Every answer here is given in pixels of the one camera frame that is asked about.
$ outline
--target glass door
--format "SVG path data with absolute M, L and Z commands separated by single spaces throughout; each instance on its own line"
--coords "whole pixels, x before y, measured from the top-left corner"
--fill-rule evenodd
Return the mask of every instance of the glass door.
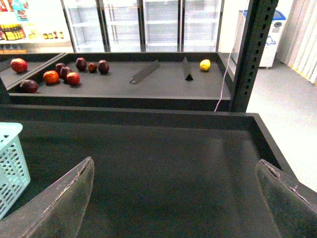
M 143 0 L 147 52 L 176 52 L 178 0 Z
M 216 51 L 221 2 L 221 0 L 186 0 L 184 51 Z
M 137 0 L 103 0 L 111 52 L 140 52 Z
M 75 52 L 104 52 L 95 0 L 63 0 Z

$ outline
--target black tray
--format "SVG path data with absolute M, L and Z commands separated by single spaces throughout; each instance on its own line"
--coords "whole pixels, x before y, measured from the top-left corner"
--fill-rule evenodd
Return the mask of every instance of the black tray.
M 294 176 L 257 114 L 1 106 L 31 183 L 10 212 L 91 156 L 95 181 L 79 238 L 277 238 L 255 166 Z
M 5 87 L 9 90 L 15 85 L 18 85 L 23 79 L 30 77 L 34 72 L 41 68 L 45 63 L 54 61 L 62 54 L 16 54 L 16 55 L 0 55 L 0 78 Z M 12 59 L 21 58 L 27 61 L 28 71 L 25 73 L 16 73 L 11 67 Z
M 80 72 L 81 84 L 71 87 L 62 83 L 47 86 L 42 81 L 46 70 L 53 70 L 57 62 L 67 64 L 78 72 L 75 61 L 84 57 L 87 62 L 106 59 L 110 71 L 106 75 L 99 72 Z M 187 58 L 193 81 L 186 81 L 183 60 Z M 209 72 L 200 71 L 203 59 L 212 61 Z M 138 84 L 131 84 L 132 77 L 155 60 L 160 67 Z M 39 82 L 37 94 L 21 94 L 18 85 L 9 92 L 13 104 L 67 105 L 81 107 L 116 107 L 140 109 L 170 109 L 213 111 L 220 99 L 223 63 L 217 53 L 99 53 L 67 54 L 52 61 L 45 69 L 34 72 L 28 78 Z M 229 108 L 230 93 L 225 85 L 220 111 Z

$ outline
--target plastic basket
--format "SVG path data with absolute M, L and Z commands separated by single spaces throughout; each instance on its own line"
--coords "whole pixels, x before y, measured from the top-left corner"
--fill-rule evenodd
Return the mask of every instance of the plastic basket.
M 19 123 L 0 122 L 0 220 L 30 183 L 18 134 Z

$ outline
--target dark red apple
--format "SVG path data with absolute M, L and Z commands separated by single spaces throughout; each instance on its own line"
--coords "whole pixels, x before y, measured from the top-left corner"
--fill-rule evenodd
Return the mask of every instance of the dark red apple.
M 77 84 L 79 84 L 79 82 L 80 82 L 80 75 L 79 75 L 79 73 L 75 73 L 75 72 L 69 73 L 69 74 L 67 75 L 67 82 L 68 82 L 70 85 L 77 85 Z
M 66 65 L 64 63 L 57 63 L 55 68 L 56 68 L 56 72 L 59 74 L 60 76 L 60 70 L 61 68 L 65 67 Z
M 72 70 L 68 66 L 65 66 L 65 67 L 61 68 L 59 76 L 61 79 L 63 79 L 65 82 L 67 82 L 67 75 L 71 72 L 72 72 Z
M 39 85 L 34 80 L 26 79 L 20 83 L 20 88 L 25 93 L 36 93 Z
M 78 68 L 79 71 L 83 72 L 86 70 L 87 62 L 84 58 L 77 58 L 76 60 L 76 68 Z
M 97 65 L 95 63 L 89 63 L 88 70 L 90 73 L 97 72 Z
M 98 63 L 98 70 L 100 73 L 104 74 L 104 73 L 108 73 L 109 71 L 109 64 L 107 61 L 105 61 L 104 59 L 102 59 L 101 61 L 99 61 Z
M 11 68 L 17 73 L 23 73 L 28 70 L 28 64 L 25 60 L 17 58 L 11 60 Z

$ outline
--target lemon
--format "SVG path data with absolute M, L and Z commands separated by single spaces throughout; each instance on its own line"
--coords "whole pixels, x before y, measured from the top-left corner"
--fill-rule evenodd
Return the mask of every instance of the lemon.
M 200 69 L 203 71 L 208 71 L 210 68 L 210 60 L 209 59 L 204 59 L 203 61 L 200 62 Z

